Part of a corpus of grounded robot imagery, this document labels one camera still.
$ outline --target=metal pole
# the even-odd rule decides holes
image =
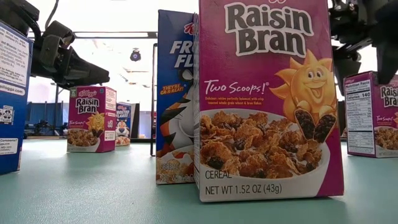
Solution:
[[[156,53],[156,47],[157,47],[157,43],[154,44],[154,48],[153,48],[153,53],[152,53],[152,109],[150,111],[150,155],[151,156],[156,156],[156,154],[154,154],[154,134],[158,134],[156,132],[154,132],[154,101],[155,101],[155,91],[154,91],[154,85],[155,85],[155,53]]]
[[[59,92],[58,92],[58,89],[59,89],[59,87],[58,87],[58,85],[57,85],[57,87],[55,88],[55,109],[54,109],[54,120],[53,120],[53,123],[52,123],[52,134],[55,136],[55,128],[57,127],[57,110],[58,110],[58,94],[59,94]]]

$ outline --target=black stand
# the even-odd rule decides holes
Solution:
[[[156,156],[154,154],[154,135],[158,134],[154,130],[154,116],[155,116],[155,53],[156,53],[157,43],[154,44],[153,55],[152,55],[152,109],[150,111],[150,155]]]

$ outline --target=cereal box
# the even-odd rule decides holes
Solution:
[[[116,146],[129,146],[135,105],[117,103],[116,105]]]
[[[156,183],[193,179],[193,14],[159,11]]]
[[[202,202],[343,194],[326,1],[200,1],[195,180]]]
[[[68,152],[108,152],[115,148],[116,92],[104,86],[70,90]]]
[[[378,85],[376,72],[345,78],[348,154],[398,157],[398,76]]]
[[[0,174],[19,170],[32,46],[0,21]]]

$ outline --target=table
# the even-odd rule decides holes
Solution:
[[[195,184],[155,185],[149,144],[66,153],[24,141],[21,171],[0,176],[0,223],[397,223],[398,159],[347,156],[345,196],[201,203]]]

